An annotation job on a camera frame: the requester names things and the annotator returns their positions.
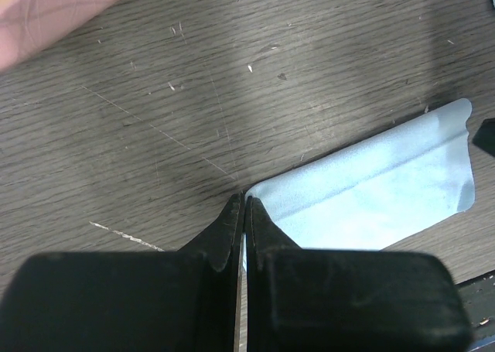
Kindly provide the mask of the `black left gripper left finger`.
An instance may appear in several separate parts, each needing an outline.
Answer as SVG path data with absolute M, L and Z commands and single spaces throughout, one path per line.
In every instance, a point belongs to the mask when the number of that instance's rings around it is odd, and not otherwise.
M 46 252 L 1 301 L 3 351 L 232 351 L 244 198 L 177 251 Z

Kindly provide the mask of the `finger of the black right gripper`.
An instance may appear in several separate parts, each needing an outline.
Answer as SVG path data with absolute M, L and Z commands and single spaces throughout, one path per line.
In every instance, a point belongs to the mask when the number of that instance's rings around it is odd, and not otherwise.
M 495 118 L 485 119 L 476 134 L 473 144 L 489 155 L 495 155 Z

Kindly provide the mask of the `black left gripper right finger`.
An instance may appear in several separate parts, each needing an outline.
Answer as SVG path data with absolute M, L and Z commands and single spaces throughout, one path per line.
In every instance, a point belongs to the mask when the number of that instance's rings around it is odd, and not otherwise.
M 473 341 L 435 256 L 300 248 L 253 197 L 244 232 L 250 351 L 464 351 Z

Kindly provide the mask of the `pink glasses case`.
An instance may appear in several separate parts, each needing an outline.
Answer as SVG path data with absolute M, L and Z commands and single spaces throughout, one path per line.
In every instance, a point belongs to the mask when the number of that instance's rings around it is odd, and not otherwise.
M 27 60 L 119 0 L 1 0 L 1 71 Z

